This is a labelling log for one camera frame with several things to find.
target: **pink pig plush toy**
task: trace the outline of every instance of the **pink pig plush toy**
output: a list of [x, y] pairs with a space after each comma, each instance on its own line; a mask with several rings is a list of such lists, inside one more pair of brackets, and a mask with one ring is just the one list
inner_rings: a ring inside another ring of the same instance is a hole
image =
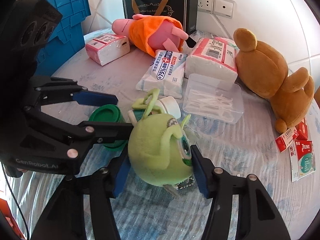
[[115, 34], [127, 36], [131, 43], [152, 57], [157, 49], [181, 52], [189, 36], [181, 23], [168, 16], [136, 14], [133, 20], [118, 19], [112, 24]]

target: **black gift box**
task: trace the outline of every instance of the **black gift box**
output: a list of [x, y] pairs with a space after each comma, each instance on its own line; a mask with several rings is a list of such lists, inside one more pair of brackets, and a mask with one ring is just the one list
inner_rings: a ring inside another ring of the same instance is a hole
[[191, 34], [196, 30], [198, 0], [122, 0], [124, 17], [132, 19], [136, 13], [170, 16], [180, 21], [183, 30]]

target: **red cross symbol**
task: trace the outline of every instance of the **red cross symbol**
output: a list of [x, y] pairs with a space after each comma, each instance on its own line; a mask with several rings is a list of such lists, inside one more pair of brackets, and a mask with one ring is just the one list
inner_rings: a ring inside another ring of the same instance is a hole
[[164, 57], [164, 58], [162, 59], [162, 61], [163, 61], [164, 63], [169, 63], [169, 62], [170, 62], [170, 59], [168, 59], [167, 57]]

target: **brown teddy bear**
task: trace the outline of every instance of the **brown teddy bear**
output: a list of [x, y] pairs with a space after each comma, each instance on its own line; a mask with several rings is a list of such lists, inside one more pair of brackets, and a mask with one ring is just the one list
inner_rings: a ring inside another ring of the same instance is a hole
[[284, 133], [299, 124], [312, 102], [315, 85], [304, 67], [288, 76], [284, 57], [273, 47], [257, 41], [246, 29], [233, 34], [240, 51], [236, 55], [238, 76], [254, 93], [270, 100], [277, 118], [275, 128]]

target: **transparent plastic box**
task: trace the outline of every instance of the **transparent plastic box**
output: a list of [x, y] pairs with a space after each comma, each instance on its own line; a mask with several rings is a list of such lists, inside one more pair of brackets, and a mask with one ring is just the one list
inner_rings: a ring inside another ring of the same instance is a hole
[[182, 108], [188, 114], [234, 124], [244, 113], [241, 88], [234, 83], [191, 74]]

